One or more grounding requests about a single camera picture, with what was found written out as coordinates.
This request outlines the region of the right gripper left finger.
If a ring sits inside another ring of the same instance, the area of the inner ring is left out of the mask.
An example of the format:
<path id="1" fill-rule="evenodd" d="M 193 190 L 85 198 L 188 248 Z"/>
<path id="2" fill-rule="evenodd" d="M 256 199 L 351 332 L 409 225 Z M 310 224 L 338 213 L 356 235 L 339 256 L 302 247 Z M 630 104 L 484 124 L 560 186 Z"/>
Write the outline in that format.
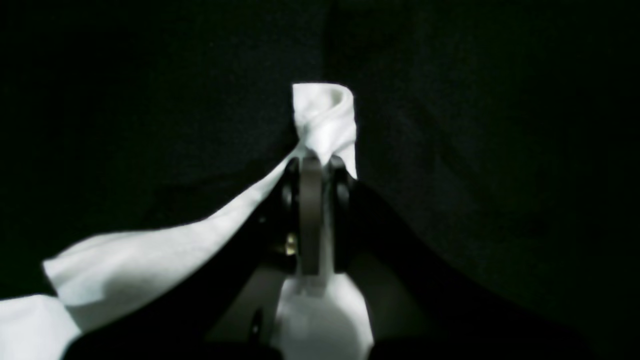
<path id="1" fill-rule="evenodd" d="M 282 360 L 281 288 L 320 273 L 323 166 L 292 158 L 267 198 L 197 271 L 142 309 L 74 341 L 67 360 Z"/>

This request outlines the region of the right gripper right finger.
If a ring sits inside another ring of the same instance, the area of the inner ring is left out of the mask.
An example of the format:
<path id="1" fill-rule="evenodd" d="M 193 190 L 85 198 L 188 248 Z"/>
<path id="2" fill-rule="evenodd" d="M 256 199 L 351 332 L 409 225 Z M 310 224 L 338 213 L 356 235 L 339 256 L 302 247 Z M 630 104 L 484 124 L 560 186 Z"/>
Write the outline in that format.
<path id="1" fill-rule="evenodd" d="M 594 360 L 578 333 L 447 264 L 345 162 L 328 163 L 333 266 L 365 299 L 370 360 Z"/>

